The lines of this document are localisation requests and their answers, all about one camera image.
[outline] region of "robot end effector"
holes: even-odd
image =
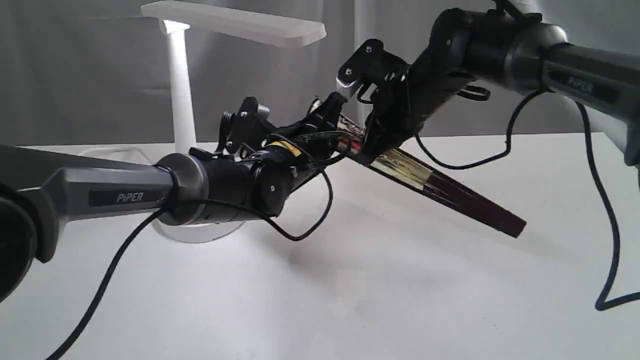
[[[452,96],[483,90],[468,86],[482,79],[521,94],[557,92],[622,121],[624,139],[600,127],[623,150],[625,163],[638,166],[640,58],[573,45],[561,27],[542,22],[541,14],[521,13],[505,0],[496,3],[486,13],[442,12],[429,45],[412,64],[369,39],[340,68],[339,92],[373,105],[360,161],[370,163],[400,146]],[[362,99],[372,84],[370,99]],[[484,95],[464,97],[485,100]]]

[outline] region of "lamp base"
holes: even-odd
[[[207,243],[220,239],[238,230],[244,222],[225,222],[222,224],[200,224],[169,226],[156,220],[154,229],[165,238],[181,243]]]

